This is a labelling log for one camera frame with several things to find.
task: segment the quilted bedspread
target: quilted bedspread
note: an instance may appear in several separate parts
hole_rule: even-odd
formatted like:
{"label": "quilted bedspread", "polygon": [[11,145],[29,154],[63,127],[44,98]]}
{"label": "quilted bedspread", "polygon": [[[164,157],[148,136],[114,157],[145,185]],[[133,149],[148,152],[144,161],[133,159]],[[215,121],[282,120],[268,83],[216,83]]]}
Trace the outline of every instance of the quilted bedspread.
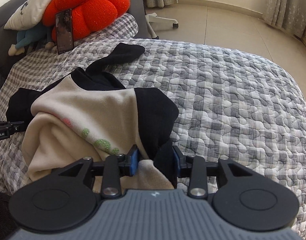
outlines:
{"label": "quilted bedspread", "polygon": [[[231,158],[293,191],[300,202],[293,229],[305,238],[306,102],[294,79],[273,62],[237,50],[132,39],[130,26],[137,28],[125,14],[106,33],[81,41],[71,52],[41,49],[19,61],[0,91],[0,120],[19,87],[42,90],[76,67],[85,69],[107,56],[119,42],[139,44],[144,55],[107,71],[127,88],[157,87],[174,101],[180,114],[171,138],[184,154],[212,162]],[[23,136],[0,141],[0,191],[13,193],[29,183]],[[187,184],[179,180],[180,187]],[[214,178],[209,190],[216,191]]]}

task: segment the baseboard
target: baseboard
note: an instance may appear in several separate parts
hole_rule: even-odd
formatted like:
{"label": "baseboard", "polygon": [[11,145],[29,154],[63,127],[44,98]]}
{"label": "baseboard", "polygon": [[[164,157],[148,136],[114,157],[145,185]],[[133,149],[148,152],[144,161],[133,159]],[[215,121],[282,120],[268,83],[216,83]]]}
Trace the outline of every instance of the baseboard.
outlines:
{"label": "baseboard", "polygon": [[228,11],[238,12],[242,14],[246,14],[258,19],[262,19],[262,14],[259,12],[255,12],[246,8],[238,7],[231,4],[221,3],[221,2],[213,2],[207,0],[178,0],[181,4],[193,4],[193,5],[202,5],[202,6],[209,6],[219,9],[224,9]]}

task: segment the curtain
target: curtain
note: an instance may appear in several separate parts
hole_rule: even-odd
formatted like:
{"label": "curtain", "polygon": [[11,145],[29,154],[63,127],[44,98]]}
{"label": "curtain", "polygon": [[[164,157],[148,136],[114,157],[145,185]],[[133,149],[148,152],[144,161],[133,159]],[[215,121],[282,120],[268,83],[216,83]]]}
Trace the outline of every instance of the curtain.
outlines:
{"label": "curtain", "polygon": [[153,7],[160,7],[163,8],[164,6],[174,4],[174,0],[145,0],[145,5],[148,8]]}
{"label": "curtain", "polygon": [[306,26],[306,0],[267,0],[263,19],[301,38]]}

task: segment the ribbed gray grip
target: ribbed gray grip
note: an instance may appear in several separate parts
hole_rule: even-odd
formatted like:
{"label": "ribbed gray grip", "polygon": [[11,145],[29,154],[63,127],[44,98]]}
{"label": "ribbed gray grip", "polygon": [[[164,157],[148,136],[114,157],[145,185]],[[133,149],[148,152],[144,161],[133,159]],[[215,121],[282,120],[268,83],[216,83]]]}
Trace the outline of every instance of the ribbed gray grip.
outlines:
{"label": "ribbed gray grip", "polygon": [[256,233],[221,219],[204,200],[176,190],[129,190],[106,200],[84,225],[71,231],[39,235],[20,229],[11,240],[301,240],[290,228]]}

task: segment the fleece fabric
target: fleece fabric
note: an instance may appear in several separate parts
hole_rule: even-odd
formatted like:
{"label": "fleece fabric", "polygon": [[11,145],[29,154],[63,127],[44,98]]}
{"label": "fleece fabric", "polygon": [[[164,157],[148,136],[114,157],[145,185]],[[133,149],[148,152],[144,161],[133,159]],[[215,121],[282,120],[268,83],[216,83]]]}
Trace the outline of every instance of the fleece fabric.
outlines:
{"label": "fleece fabric", "polygon": [[122,188],[176,186],[169,137],[177,107],[157,88],[126,89],[102,71],[133,61],[143,50],[120,43],[86,71],[77,68],[41,92],[21,89],[11,97],[8,121],[28,122],[22,152],[32,180],[84,156],[100,161],[127,154],[136,144],[143,160],[134,177],[121,179]]}

